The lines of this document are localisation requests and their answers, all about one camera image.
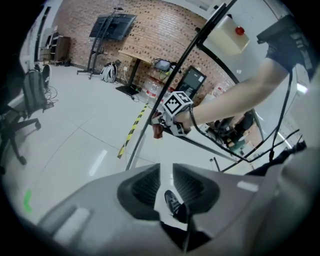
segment brick wall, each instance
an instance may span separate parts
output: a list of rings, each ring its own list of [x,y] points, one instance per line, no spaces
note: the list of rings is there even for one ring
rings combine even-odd
[[[118,77],[124,79],[123,67],[129,67],[126,78],[129,79],[134,60],[118,50],[126,50],[142,55],[150,60],[163,58],[178,62],[184,50],[196,35],[195,28],[203,27],[206,20],[197,14],[175,4],[160,0],[64,0],[60,6],[54,25],[63,36],[71,37],[69,57],[72,63],[86,66],[94,38],[89,34],[102,14],[111,14],[113,7],[122,7],[119,13],[137,15],[129,35],[123,41],[105,41],[102,51],[108,55],[99,55],[96,68],[99,70],[107,62],[119,59],[121,67]],[[205,53],[195,48],[182,66],[172,87],[179,83],[184,71],[193,65],[207,76],[194,101],[199,104],[207,93],[220,86],[228,89],[233,86],[229,76]],[[142,86],[150,66],[140,63],[133,83]]]

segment red button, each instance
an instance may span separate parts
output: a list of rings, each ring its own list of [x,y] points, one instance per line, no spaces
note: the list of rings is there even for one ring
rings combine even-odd
[[[243,27],[241,26],[237,26],[235,28],[235,32],[239,35],[239,36],[243,36],[245,34],[245,30]]]

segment yellow and black tape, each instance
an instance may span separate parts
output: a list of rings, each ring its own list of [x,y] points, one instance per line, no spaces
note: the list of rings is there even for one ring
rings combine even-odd
[[[136,120],[135,120],[135,122],[134,122],[134,124],[133,124],[133,126],[132,126],[132,128],[131,128],[131,130],[130,130],[130,132],[129,132],[129,134],[128,134],[128,136],[126,137],[125,143],[123,144],[123,146],[121,147],[121,149],[120,149],[120,151],[119,151],[119,154],[118,154],[118,158],[119,158],[119,159],[120,159],[120,158],[122,157],[122,155],[124,154],[124,152],[125,152],[125,147],[128,145],[128,143],[129,143],[129,141],[130,141],[130,139],[131,139],[131,137],[132,137],[132,134],[134,134],[134,131],[135,131],[135,129],[137,128],[137,125],[138,125],[141,117],[144,115],[144,112],[146,111],[147,107],[148,107],[148,103],[145,104],[145,106],[144,106],[143,109],[141,110],[140,114],[139,114],[138,117],[136,118]]]

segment green marking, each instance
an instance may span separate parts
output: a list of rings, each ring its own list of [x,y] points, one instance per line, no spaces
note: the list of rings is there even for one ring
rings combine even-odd
[[[23,205],[24,205],[24,210],[27,212],[27,213],[31,213],[32,212],[32,208],[31,206],[29,205],[29,202],[30,202],[30,199],[31,199],[31,195],[32,195],[32,192],[30,189],[28,189],[24,195],[24,200],[23,200]]]

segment wooden table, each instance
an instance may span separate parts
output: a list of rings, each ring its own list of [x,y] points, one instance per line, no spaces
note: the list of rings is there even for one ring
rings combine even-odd
[[[133,82],[133,80],[135,78],[135,75],[136,75],[136,72],[137,72],[137,69],[138,69],[138,66],[139,66],[140,62],[143,61],[144,63],[147,63],[149,65],[151,65],[152,62],[151,62],[151,60],[149,58],[147,58],[145,56],[141,56],[139,54],[132,53],[132,52],[129,52],[127,50],[119,50],[118,52],[120,54],[125,54],[127,56],[130,56],[131,58],[135,58],[136,59],[136,62],[134,64],[134,66],[133,66],[133,70],[132,70],[132,73],[131,73],[129,81],[128,81],[128,85],[123,85],[123,86],[119,86],[119,87],[116,88],[118,91],[132,96],[132,95],[138,93],[137,90],[134,90],[132,88],[132,82]]]

